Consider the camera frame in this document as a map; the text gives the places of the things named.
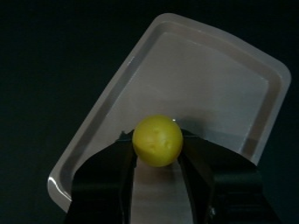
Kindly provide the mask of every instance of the white surface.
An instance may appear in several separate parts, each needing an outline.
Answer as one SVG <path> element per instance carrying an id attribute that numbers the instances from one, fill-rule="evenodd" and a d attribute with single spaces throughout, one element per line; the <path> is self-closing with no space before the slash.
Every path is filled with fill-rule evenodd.
<path id="1" fill-rule="evenodd" d="M 238 152 L 255 164 L 291 75 L 286 66 L 224 31 L 174 14 L 152 22 L 69 142 L 49 181 L 68 210 L 84 161 L 151 114 Z M 138 163 L 131 223 L 192 223 L 180 166 Z"/>

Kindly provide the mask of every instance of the tray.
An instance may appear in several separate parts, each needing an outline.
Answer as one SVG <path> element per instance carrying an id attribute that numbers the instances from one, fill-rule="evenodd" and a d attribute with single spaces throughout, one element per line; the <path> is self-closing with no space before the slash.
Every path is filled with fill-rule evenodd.
<path id="1" fill-rule="evenodd" d="M 119 68 L 55 165 L 51 198 L 64 211 L 71 181 L 84 161 L 148 115 L 258 164 L 286 97 L 286 66 L 224 31 L 174 14 L 159 16 Z M 131 223 L 192 223 L 178 163 L 138 161 Z"/>

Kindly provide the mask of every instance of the lemon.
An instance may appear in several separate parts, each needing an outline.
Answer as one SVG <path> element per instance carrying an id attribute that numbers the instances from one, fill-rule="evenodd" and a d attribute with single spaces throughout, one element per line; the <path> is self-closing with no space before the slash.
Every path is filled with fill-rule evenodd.
<path id="1" fill-rule="evenodd" d="M 183 148 L 183 133 L 176 122 L 166 115 L 150 115 L 136 125 L 134 147 L 139 158 L 151 166 L 171 164 Z"/>

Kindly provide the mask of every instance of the yellow ball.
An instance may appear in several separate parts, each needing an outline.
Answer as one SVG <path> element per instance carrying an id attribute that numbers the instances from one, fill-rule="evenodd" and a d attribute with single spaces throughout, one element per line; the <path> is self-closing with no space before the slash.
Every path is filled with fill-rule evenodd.
<path id="1" fill-rule="evenodd" d="M 176 122 L 166 115 L 150 115 L 135 127 L 134 147 L 148 165 L 171 164 L 183 148 L 183 133 Z"/>

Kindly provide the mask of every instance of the dark background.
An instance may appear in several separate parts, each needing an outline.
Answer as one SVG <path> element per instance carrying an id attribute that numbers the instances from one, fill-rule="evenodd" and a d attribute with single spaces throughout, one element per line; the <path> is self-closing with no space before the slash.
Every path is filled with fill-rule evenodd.
<path id="1" fill-rule="evenodd" d="M 284 224 L 299 223 L 298 1 L 0 2 L 0 223 L 63 223 L 47 178 L 123 60 L 166 12 L 280 60 L 292 84 L 259 168 Z"/>

